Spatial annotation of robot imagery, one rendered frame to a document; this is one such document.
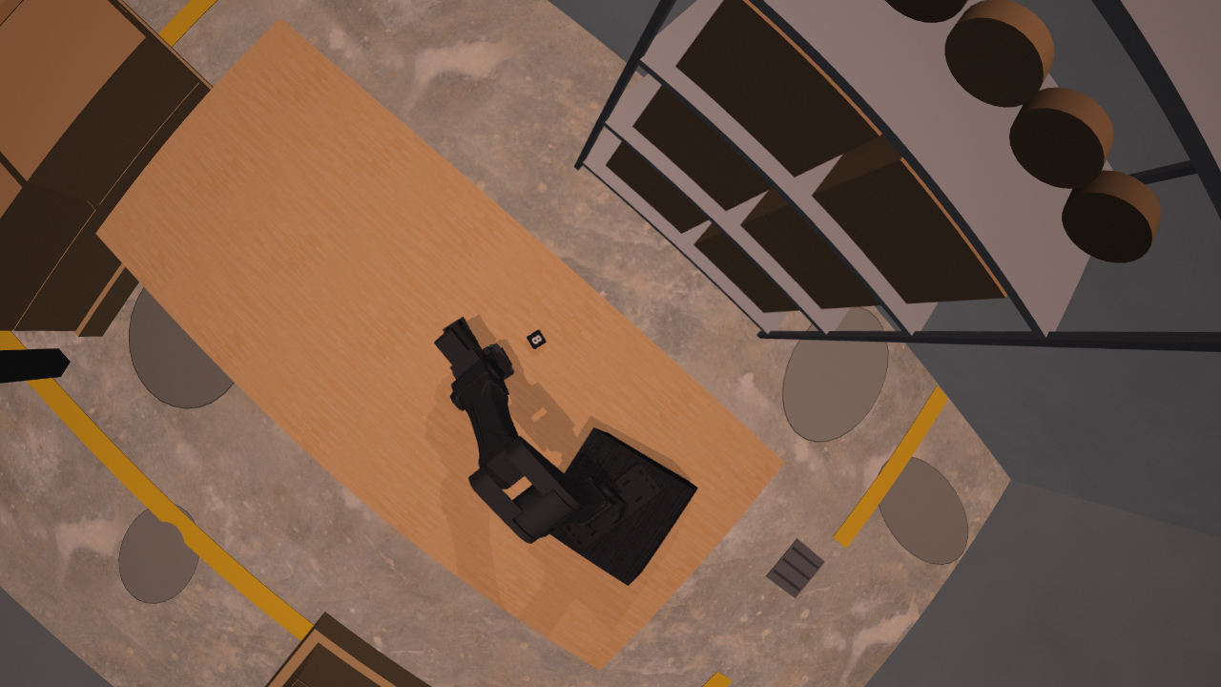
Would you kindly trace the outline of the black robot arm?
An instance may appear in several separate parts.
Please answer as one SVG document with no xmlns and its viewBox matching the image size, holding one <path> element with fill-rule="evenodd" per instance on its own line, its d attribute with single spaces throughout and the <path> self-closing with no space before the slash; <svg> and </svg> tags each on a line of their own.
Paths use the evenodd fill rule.
<svg viewBox="0 0 1221 687">
<path fill-rule="evenodd" d="M 444 327 L 444 336 L 435 343 L 454 364 L 451 369 L 458 379 L 452 383 L 451 399 L 455 408 L 469 414 L 477 441 L 480 469 L 469 475 L 469 484 L 524 542 L 532 544 L 562 526 L 582 552 L 661 494 L 661 487 L 642 465 L 630 469 L 610 486 L 591 475 L 586 482 L 571 483 L 567 473 L 516 433 L 507 409 L 505 371 L 488 347 L 477 347 L 466 318 Z M 512 500 L 501 489 L 509 489 L 523 480 L 523 473 L 532 486 Z M 642 499 L 636 503 L 640 495 Z"/>
</svg>

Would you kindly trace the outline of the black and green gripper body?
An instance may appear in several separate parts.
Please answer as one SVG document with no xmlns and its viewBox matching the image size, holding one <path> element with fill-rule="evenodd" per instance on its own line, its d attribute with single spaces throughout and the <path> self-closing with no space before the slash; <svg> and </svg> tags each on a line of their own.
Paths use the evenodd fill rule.
<svg viewBox="0 0 1221 687">
<path fill-rule="evenodd" d="M 501 369 L 503 371 L 505 371 L 505 378 L 507 377 L 512 377 L 512 375 L 514 373 L 514 370 L 513 370 L 513 366 L 510 365 L 510 362 L 507 361 L 505 351 L 503 351 L 503 349 L 501 349 L 501 345 L 497 344 L 497 343 L 495 343 L 495 345 L 490 347 L 490 348 L 491 348 L 491 351 L 493 353 L 493 355 L 495 355 L 498 365 L 501 366 Z M 505 379 L 505 378 L 503 378 L 503 379 Z"/>
</svg>

